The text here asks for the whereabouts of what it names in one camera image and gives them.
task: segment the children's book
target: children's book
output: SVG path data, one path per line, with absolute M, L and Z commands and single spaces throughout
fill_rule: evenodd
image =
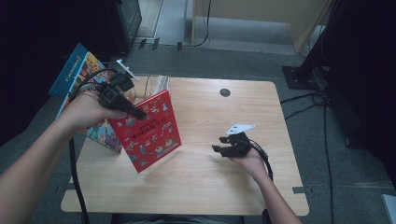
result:
M 136 105 L 144 120 L 127 116 L 109 122 L 138 173 L 181 146 L 169 90 L 160 91 Z
M 103 68 L 105 67 L 92 53 L 87 51 L 81 44 L 77 44 L 66 64 L 64 65 L 61 73 L 49 90 L 49 95 L 63 101 L 58 116 L 69 104 L 68 93 L 74 91 L 90 73 Z M 94 77 L 91 82 L 108 82 L 111 75 L 111 71 L 105 71 Z M 121 151 L 122 146 L 120 141 L 114 133 L 108 120 L 105 120 L 101 126 L 87 129 L 86 134 L 92 140 L 116 152 Z

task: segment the floor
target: floor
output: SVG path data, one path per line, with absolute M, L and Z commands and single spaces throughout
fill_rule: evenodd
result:
M 150 43 L 160 38 L 163 45 L 176 46 L 177 42 L 182 42 L 183 46 L 191 45 L 191 0 L 140 0 L 139 4 L 143 20 L 136 41 L 146 38 Z M 206 17 L 196 18 L 195 44 L 204 41 L 206 27 Z M 315 30 L 302 55 L 309 52 L 321 30 L 320 26 Z M 208 39 L 202 48 L 297 54 L 285 24 L 266 21 L 209 18 Z

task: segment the red book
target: red book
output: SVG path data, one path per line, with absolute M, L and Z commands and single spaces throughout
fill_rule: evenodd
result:
M 181 140 L 168 90 L 150 96 L 136 107 L 147 113 L 144 120 L 128 115 L 109 122 L 140 173 L 181 146 Z

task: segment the black circle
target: black circle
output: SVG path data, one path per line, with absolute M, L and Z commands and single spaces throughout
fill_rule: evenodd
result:
M 227 97 L 231 94 L 231 92 L 228 89 L 221 89 L 220 90 L 220 95 Z

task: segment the hand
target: hand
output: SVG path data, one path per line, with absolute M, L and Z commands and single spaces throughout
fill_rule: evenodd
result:
M 251 175 L 256 181 L 258 181 L 258 178 L 262 177 L 269 178 L 262 157 L 260 156 L 259 152 L 253 148 L 247 153 L 245 157 L 229 159 L 244 167 L 247 173 Z
M 104 119 L 122 119 L 125 116 L 125 112 L 102 107 L 99 105 L 98 95 L 84 91 L 67 106 L 58 119 L 78 131 L 95 126 Z

